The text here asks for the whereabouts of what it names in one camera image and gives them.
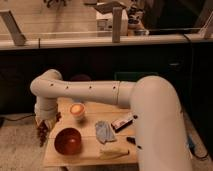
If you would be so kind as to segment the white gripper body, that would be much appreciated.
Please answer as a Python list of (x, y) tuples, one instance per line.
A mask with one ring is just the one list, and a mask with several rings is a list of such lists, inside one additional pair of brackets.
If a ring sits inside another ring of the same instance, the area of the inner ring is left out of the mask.
[(36, 121), (37, 126), (44, 124), (48, 128), (48, 130), (51, 131), (56, 124), (56, 117), (52, 117), (50, 119), (43, 120), (41, 117), (36, 116), (35, 121)]

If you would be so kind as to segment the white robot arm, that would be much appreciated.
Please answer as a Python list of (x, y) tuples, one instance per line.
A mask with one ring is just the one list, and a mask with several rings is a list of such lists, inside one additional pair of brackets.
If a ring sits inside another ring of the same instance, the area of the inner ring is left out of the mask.
[(136, 82), (70, 82), (50, 69), (31, 82), (30, 90), (36, 96), (34, 111), (42, 120), (55, 117), (60, 97), (128, 108), (135, 123), (140, 171), (193, 171), (179, 97), (160, 76)]

